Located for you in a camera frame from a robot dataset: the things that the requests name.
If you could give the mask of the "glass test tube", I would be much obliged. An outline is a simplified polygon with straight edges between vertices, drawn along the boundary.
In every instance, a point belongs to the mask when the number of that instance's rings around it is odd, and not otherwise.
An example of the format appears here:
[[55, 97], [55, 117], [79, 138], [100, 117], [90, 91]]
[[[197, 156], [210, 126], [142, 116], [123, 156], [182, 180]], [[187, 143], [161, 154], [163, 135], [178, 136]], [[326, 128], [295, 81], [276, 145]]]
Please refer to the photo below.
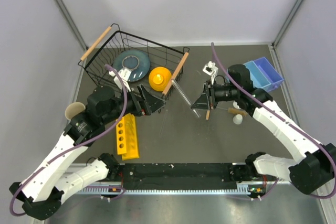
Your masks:
[[167, 118], [167, 114], [168, 114], [168, 110], [165, 110], [165, 112], [163, 114], [163, 119], [162, 119], [160, 131], [159, 131], [159, 137], [162, 137], [164, 127], [165, 127], [166, 118]]
[[199, 119], [201, 117], [201, 115], [199, 114], [198, 111], [196, 111], [195, 109], [191, 108], [191, 101], [189, 100], [189, 98], [187, 97], [186, 93], [182, 90], [182, 88], [180, 87], [180, 85], [176, 82], [175, 79], [171, 80], [172, 86], [179, 92], [180, 96], [182, 97], [182, 99], [185, 101], [185, 103], [187, 104], [188, 108], [194, 113], [194, 115]]

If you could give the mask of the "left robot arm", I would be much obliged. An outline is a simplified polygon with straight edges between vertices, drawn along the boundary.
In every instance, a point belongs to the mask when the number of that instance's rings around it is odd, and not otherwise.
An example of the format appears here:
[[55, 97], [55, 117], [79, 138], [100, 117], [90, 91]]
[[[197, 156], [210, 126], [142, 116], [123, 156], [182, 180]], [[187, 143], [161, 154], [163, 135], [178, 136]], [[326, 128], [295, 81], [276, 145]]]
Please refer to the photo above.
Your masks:
[[149, 93], [143, 85], [138, 93], [124, 92], [117, 97], [110, 86], [97, 87], [87, 98], [84, 110], [73, 116], [57, 144], [32, 173], [9, 188], [13, 199], [22, 202], [24, 214], [46, 220], [72, 195], [100, 180], [114, 180], [119, 164], [108, 153], [101, 154], [91, 165], [65, 175], [73, 161], [95, 140], [106, 135], [105, 126], [116, 127], [124, 115], [151, 115], [166, 105], [166, 101]]

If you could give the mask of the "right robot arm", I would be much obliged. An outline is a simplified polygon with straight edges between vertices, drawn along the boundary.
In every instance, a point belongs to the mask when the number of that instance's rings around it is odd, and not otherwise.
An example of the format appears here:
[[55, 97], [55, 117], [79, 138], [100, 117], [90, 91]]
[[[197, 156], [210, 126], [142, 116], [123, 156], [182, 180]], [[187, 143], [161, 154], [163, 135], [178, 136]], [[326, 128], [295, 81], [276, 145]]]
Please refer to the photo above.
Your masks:
[[228, 82], [216, 82], [218, 68], [210, 61], [203, 67], [210, 76], [192, 109], [215, 109], [219, 102], [235, 101], [254, 120], [262, 124], [290, 153], [291, 158], [259, 152], [246, 159], [245, 174], [252, 180], [271, 175], [291, 182], [309, 195], [335, 179], [335, 146], [323, 145], [303, 131], [284, 114], [272, 96], [257, 88], [245, 65], [233, 65], [226, 71]]

